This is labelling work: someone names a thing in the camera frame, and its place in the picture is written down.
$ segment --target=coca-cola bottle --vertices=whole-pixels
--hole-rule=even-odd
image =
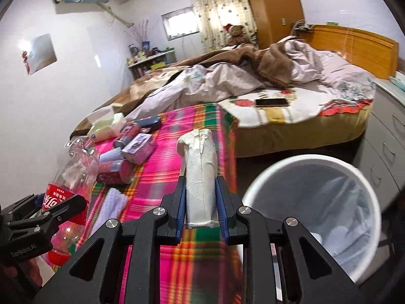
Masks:
[[[42,212],[75,194],[83,196],[88,202],[85,211],[59,226],[52,237],[53,249],[48,252],[51,263],[62,266],[75,252],[76,244],[85,230],[87,210],[92,198],[92,187],[98,174],[100,155],[91,148],[92,141],[86,146],[82,139],[66,143],[58,156],[58,171],[48,184]]]

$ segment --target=red can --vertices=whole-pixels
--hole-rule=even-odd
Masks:
[[[134,180],[134,167],[128,160],[101,163],[97,181],[103,184],[130,184]]]
[[[129,122],[122,129],[118,138],[114,141],[114,147],[124,148],[131,140],[133,140],[140,132],[140,126],[137,123]]]

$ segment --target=smartphone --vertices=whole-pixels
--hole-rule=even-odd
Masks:
[[[285,98],[256,99],[257,107],[286,107],[290,106]]]

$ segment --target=curtain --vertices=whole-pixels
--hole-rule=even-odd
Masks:
[[[203,46],[207,51],[226,46],[227,24],[243,25],[250,37],[257,32],[248,0],[191,0],[196,13]]]

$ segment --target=brown teddy bear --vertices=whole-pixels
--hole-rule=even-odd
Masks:
[[[231,25],[228,24],[224,28],[230,34],[230,38],[227,41],[228,46],[235,46],[242,43],[248,42],[248,38],[244,33],[244,27],[242,25]]]

